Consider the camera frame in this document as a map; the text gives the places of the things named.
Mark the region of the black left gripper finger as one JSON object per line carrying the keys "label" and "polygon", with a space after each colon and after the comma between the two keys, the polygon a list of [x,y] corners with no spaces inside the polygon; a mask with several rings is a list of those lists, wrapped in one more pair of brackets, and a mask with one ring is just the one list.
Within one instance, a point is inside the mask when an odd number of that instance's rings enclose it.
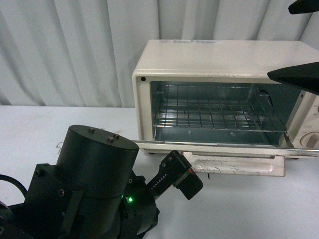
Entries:
{"label": "black left gripper finger", "polygon": [[191,200],[203,188],[203,182],[189,161],[178,151],[170,152],[163,159],[159,167],[159,176],[159,196],[173,186]]}

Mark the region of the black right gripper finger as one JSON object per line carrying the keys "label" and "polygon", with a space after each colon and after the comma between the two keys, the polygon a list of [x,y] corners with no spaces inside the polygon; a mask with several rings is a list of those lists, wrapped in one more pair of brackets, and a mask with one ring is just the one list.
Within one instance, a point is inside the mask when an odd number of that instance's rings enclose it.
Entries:
{"label": "black right gripper finger", "polygon": [[288,7],[290,14],[304,14],[318,12],[318,0],[297,0]]}
{"label": "black right gripper finger", "polygon": [[312,94],[319,94],[319,63],[285,67],[267,73],[269,79]]}

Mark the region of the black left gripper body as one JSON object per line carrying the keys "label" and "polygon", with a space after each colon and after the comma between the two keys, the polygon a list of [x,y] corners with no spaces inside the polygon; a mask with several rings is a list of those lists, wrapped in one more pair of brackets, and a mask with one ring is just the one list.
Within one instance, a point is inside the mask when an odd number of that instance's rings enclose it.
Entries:
{"label": "black left gripper body", "polygon": [[119,239],[142,239],[158,224],[156,199],[173,183],[173,173],[159,171],[149,182],[131,173],[120,204]]}

